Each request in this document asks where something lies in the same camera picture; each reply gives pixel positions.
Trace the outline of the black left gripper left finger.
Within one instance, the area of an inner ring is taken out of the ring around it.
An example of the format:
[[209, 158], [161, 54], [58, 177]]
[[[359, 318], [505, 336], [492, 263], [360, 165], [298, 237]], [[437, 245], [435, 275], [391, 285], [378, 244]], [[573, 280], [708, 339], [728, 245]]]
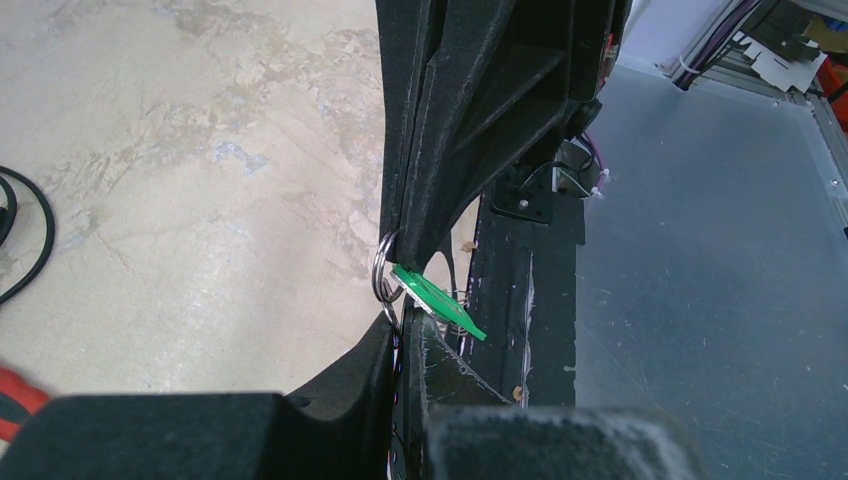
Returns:
[[393, 394], [384, 316], [294, 392], [79, 395], [50, 401], [5, 479], [382, 479]]

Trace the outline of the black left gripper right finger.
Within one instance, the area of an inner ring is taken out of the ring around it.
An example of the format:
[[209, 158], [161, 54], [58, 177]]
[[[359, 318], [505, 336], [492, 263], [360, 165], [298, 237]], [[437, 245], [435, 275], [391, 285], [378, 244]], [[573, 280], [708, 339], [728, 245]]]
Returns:
[[700, 479], [693, 441], [640, 409], [522, 408], [477, 375], [422, 309], [405, 314], [407, 479]]

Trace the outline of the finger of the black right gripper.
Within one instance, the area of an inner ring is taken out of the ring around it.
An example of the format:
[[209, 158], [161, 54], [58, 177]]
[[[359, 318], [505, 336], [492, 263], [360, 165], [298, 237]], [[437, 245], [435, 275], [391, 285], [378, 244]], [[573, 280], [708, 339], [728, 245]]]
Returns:
[[380, 234], [392, 239], [387, 253], [400, 246], [407, 204], [410, 151], [426, 63], [429, 1], [376, 3], [385, 109], [385, 142]]
[[420, 272], [506, 168], [545, 161], [618, 57], [629, 1], [429, 1], [397, 261]]

